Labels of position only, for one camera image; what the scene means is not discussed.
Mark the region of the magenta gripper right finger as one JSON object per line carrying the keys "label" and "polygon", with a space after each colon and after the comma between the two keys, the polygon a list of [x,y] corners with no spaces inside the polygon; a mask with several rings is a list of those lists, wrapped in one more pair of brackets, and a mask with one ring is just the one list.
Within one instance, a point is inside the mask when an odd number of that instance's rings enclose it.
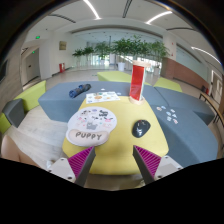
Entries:
{"label": "magenta gripper right finger", "polygon": [[182,166],[168,155],[160,157],[136,145],[133,146],[133,157],[145,184],[150,184],[182,169]]}

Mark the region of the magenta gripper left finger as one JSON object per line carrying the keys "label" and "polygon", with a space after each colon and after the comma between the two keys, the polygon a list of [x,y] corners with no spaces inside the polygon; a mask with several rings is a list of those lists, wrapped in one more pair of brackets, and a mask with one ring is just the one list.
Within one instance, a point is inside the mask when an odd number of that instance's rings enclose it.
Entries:
{"label": "magenta gripper left finger", "polygon": [[91,146],[70,158],[58,159],[49,167],[49,172],[83,187],[95,156],[95,147]]}

